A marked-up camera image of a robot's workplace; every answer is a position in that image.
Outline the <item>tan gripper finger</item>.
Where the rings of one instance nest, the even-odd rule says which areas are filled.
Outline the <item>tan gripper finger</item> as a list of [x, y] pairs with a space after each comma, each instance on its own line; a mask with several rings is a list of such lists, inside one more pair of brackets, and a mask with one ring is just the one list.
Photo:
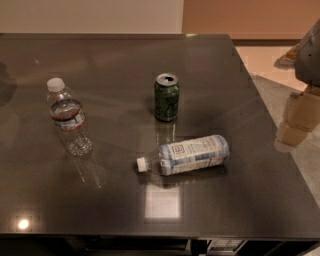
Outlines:
[[274, 141], [275, 149], [287, 153], [297, 148], [320, 124], [320, 88], [307, 86], [291, 93]]

